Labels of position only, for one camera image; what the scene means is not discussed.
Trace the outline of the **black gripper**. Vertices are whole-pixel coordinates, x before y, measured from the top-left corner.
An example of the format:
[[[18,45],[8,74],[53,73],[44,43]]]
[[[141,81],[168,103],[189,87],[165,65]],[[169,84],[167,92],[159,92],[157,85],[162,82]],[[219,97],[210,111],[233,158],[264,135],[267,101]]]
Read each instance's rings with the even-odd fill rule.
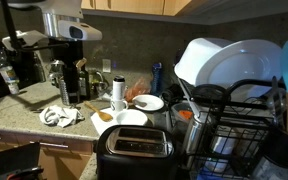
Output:
[[[52,45],[52,58],[64,63],[61,78],[64,78],[66,83],[70,104],[77,104],[80,96],[76,62],[83,58],[82,42],[51,39],[49,44]]]

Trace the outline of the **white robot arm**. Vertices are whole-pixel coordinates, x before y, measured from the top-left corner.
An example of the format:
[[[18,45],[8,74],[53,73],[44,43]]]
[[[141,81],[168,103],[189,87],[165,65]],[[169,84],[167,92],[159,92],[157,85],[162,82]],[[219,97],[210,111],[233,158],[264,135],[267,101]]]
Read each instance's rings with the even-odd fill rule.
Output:
[[[10,8],[19,10],[40,9],[44,23],[46,38],[53,60],[63,62],[62,76],[64,86],[59,86],[62,102],[65,105],[80,102],[78,71],[75,61],[83,58],[82,31],[75,27],[83,18],[81,0],[0,0],[4,20],[11,39],[11,47],[20,51],[35,51],[26,48],[23,40],[17,37],[10,14]]]

